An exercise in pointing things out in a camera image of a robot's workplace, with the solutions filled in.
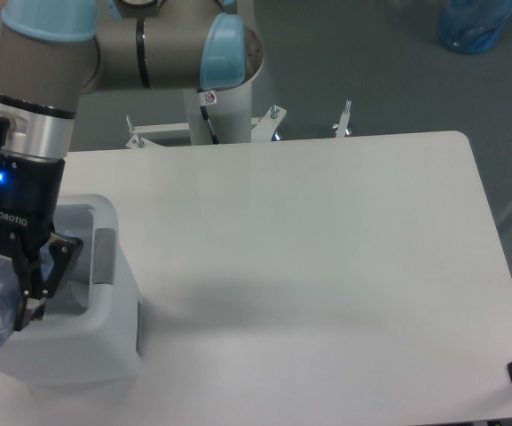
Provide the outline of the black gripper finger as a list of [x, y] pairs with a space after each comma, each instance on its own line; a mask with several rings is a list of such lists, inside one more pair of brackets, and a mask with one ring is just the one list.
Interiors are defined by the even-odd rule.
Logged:
[[20, 301], [13, 323], [14, 331], [20, 332], [31, 321], [33, 308], [28, 308], [30, 299], [42, 301], [53, 298], [59, 287], [67, 282], [82, 249], [81, 239], [51, 233], [49, 252], [52, 266], [45, 279], [41, 269], [40, 249], [26, 250], [22, 237], [18, 233], [12, 233], [12, 266], [20, 288]]

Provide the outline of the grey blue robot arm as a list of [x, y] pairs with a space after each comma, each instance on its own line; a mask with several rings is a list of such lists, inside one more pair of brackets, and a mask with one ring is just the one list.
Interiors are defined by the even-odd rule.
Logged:
[[79, 98], [140, 87], [199, 92], [248, 77], [248, 30], [220, 1], [9, 1], [0, 34], [0, 256], [17, 278], [14, 330], [67, 279], [83, 242], [56, 231]]

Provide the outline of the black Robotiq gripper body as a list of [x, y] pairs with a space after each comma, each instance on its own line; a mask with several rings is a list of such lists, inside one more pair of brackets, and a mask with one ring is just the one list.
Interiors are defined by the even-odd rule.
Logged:
[[12, 257], [12, 233], [28, 251], [41, 249], [52, 220], [66, 162], [33, 160], [6, 150], [11, 120], [0, 116], [0, 256]]

